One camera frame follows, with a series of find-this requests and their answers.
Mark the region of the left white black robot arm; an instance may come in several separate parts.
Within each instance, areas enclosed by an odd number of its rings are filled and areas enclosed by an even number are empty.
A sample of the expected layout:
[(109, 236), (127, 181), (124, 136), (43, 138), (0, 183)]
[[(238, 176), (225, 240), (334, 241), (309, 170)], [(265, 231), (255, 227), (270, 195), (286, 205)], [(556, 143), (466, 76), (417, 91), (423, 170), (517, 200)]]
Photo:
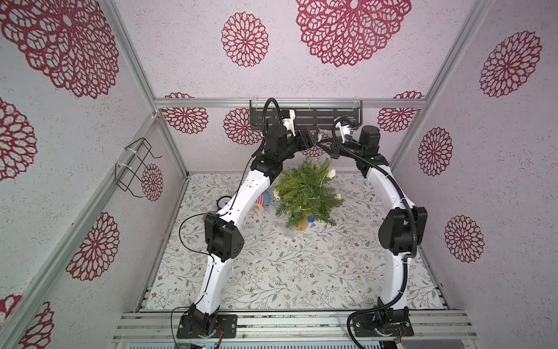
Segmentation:
[(244, 247), (240, 228), (256, 200), (283, 170), (283, 162), (311, 149), (321, 137), (310, 128), (301, 130), (272, 125), (264, 132), (264, 145), (254, 155), (250, 171), (232, 199), (217, 212), (203, 215), (207, 265), (201, 289), (187, 316), (204, 335), (217, 325), (220, 295), (226, 273)]

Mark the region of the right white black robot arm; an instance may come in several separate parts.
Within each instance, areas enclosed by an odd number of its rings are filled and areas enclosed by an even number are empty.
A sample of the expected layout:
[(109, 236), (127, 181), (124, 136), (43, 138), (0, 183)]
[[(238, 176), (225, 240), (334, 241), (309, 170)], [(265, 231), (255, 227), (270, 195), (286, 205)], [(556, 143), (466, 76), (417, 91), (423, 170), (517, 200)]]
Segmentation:
[(379, 194), (386, 212), (378, 232), (379, 243), (385, 251), (385, 284), (378, 305), (356, 312), (352, 320), (361, 324), (371, 321), (377, 329), (386, 332), (389, 326), (408, 322), (405, 295), (408, 267), (416, 258), (428, 213), (405, 195), (388, 160), (379, 153), (379, 128), (364, 126), (358, 141), (353, 139), (352, 131), (348, 121), (335, 122), (332, 137), (328, 139), (331, 142), (328, 154), (334, 159), (341, 156), (354, 159), (363, 177)]

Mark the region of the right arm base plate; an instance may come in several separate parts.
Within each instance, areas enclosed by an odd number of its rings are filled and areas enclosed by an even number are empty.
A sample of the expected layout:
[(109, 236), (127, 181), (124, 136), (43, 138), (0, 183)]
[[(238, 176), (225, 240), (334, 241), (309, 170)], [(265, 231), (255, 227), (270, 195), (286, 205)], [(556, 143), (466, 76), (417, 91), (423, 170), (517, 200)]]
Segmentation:
[(356, 315), (353, 319), (356, 337), (412, 337), (409, 308), (384, 309), (368, 314)]

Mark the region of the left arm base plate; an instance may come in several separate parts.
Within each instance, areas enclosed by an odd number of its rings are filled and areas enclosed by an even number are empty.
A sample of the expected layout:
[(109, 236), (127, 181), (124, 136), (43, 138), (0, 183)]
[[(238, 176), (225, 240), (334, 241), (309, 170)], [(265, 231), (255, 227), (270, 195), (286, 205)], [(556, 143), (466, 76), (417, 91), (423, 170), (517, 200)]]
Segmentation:
[(187, 314), (181, 316), (177, 339), (231, 339), (236, 337), (238, 316), (217, 314), (208, 319), (196, 320)]

